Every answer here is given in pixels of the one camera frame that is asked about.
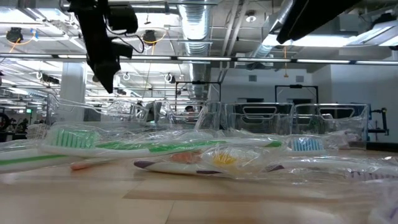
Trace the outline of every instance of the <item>desk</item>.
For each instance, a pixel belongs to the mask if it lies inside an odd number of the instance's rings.
[[[0,175],[0,217],[2,224],[366,223],[374,198],[356,193],[159,174],[119,161]]]

